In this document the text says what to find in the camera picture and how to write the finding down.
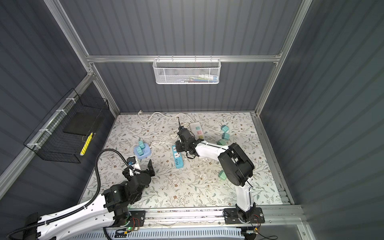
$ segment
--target red wire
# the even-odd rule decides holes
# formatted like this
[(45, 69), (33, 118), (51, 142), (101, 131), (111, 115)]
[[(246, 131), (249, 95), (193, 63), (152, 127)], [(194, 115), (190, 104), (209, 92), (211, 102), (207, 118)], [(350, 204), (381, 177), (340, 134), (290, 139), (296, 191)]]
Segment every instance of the red wire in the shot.
[(132, 219), (133, 219), (133, 223), (135, 223), (135, 219), (136, 219), (136, 220), (137, 220), (137, 223), (139, 224), (138, 227), (140, 227), (140, 222), (139, 222), (139, 220), (138, 220), (137, 218), (135, 218), (135, 217), (132, 217)]
[(255, 219), (255, 220), (256, 220), (257, 224), (259, 225), (258, 228), (260, 228), (261, 224), (259, 223), (259, 221), (257, 219)]

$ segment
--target metal mounting plate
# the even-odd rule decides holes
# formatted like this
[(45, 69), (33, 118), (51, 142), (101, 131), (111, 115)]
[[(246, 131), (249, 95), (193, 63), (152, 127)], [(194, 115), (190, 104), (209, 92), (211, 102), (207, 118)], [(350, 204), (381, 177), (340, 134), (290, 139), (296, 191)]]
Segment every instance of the metal mounting plate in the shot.
[[(139, 220), (139, 227), (144, 226), (145, 221), (145, 211), (129, 211), (131, 216)], [(127, 227), (133, 227), (133, 221), (130, 221)]]
[[(228, 208), (223, 210), (223, 215), (225, 216), (225, 224), (242, 224), (242, 222), (237, 217), (237, 209), (236, 208)], [(253, 211), (252, 215), (256, 215), (258, 217), (251, 218), (252, 224), (260, 224), (265, 223), (263, 210), (259, 207), (256, 207)]]

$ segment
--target blue power strip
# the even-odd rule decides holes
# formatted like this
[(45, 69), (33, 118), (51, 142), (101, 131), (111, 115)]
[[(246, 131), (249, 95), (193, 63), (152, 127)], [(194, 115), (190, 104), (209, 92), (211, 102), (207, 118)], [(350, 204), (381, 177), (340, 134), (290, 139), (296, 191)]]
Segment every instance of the blue power strip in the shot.
[(172, 146), (173, 158), (175, 159), (176, 168), (182, 168), (184, 166), (181, 154), (176, 151), (176, 145)]

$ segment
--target power strip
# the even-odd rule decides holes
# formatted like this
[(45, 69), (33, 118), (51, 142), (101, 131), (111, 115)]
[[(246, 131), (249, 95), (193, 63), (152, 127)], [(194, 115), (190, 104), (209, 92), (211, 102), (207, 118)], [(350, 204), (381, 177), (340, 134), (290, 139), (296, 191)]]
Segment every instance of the power strip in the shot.
[(203, 129), (201, 128), (201, 125), (199, 122), (193, 122), (189, 124), (191, 128), (191, 132), (195, 134), (195, 138), (197, 139), (204, 139)]
[(182, 168), (184, 166), (183, 158), (181, 157), (181, 154), (176, 151), (176, 145), (172, 146), (172, 152), (173, 152), (173, 158), (175, 159), (176, 168)]

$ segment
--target table surface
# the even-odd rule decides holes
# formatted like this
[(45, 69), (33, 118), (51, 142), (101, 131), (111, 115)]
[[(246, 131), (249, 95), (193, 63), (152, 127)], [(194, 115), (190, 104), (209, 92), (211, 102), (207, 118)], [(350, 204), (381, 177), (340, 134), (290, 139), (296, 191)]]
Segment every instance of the table surface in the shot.
[[(282, 204), (273, 176), (266, 161), (263, 148), (257, 136), (250, 113), (195, 113), (188, 114), (195, 121), (200, 122), (204, 139), (216, 143), (221, 139), (222, 125), (229, 127), (230, 138), (228, 145), (235, 142), (248, 155), (255, 169), (249, 180), (253, 188), (252, 197), (257, 205)], [(143, 114), (140, 118), (146, 121), (151, 115)], [(180, 122), (191, 122), (180, 115)], [(176, 130), (177, 118), (166, 118), (155, 114), (153, 118), (142, 123), (138, 115), (119, 115), (108, 136), (105, 148), (114, 148), (124, 157), (133, 155), (133, 149), (139, 140), (150, 144), (160, 141)], [(174, 164), (171, 146), (165, 144), (151, 149), (152, 154), (139, 160), (141, 169), (146, 169), (148, 161), (152, 159), (156, 176), (152, 177), (149, 188), (145, 189), (141, 200), (130, 206), (137, 208), (174, 208), (174, 207), (213, 207), (233, 206), (236, 204), (234, 185), (218, 177), (222, 170), (218, 161), (202, 160), (183, 156), (184, 167), (177, 169)], [(104, 152), (99, 159), (101, 190), (113, 184), (118, 184), (126, 178), (122, 170), (126, 168), (117, 154)], [(92, 176), (81, 198), (81, 202), (89, 200), (96, 191), (96, 176)]]

